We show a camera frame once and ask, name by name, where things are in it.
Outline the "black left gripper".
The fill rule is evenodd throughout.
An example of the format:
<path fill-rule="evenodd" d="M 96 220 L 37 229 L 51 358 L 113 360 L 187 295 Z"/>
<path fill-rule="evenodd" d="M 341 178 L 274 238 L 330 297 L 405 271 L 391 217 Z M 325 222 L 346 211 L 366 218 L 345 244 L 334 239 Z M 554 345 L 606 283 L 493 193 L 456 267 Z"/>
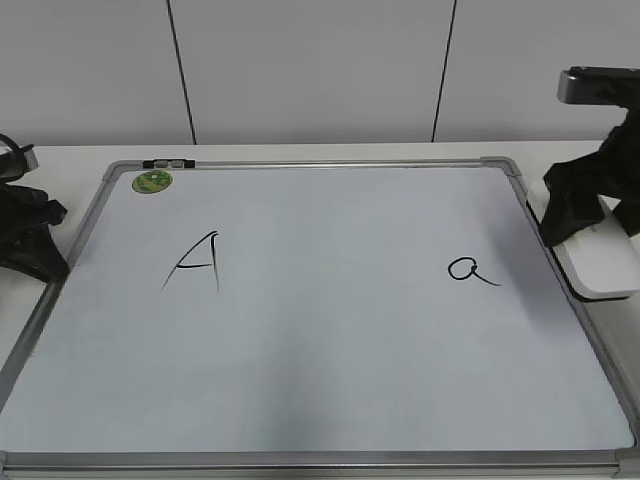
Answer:
<path fill-rule="evenodd" d="M 69 266 L 49 227 L 61 224 L 67 212 L 43 190 L 2 184 L 1 267 L 44 283 L 65 280 Z"/>

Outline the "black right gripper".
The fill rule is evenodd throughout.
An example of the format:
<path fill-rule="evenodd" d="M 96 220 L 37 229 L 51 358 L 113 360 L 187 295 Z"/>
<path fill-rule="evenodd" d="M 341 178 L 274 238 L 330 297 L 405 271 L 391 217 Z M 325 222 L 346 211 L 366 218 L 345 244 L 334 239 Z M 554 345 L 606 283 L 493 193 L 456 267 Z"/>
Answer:
<path fill-rule="evenodd" d="M 639 84 L 606 82 L 601 98 L 627 110 L 599 148 L 577 159 L 555 163 L 543 176 L 549 201 L 542 219 L 546 247 L 560 245 L 605 218 L 599 195 L 620 200 L 613 214 L 627 235 L 640 233 Z"/>

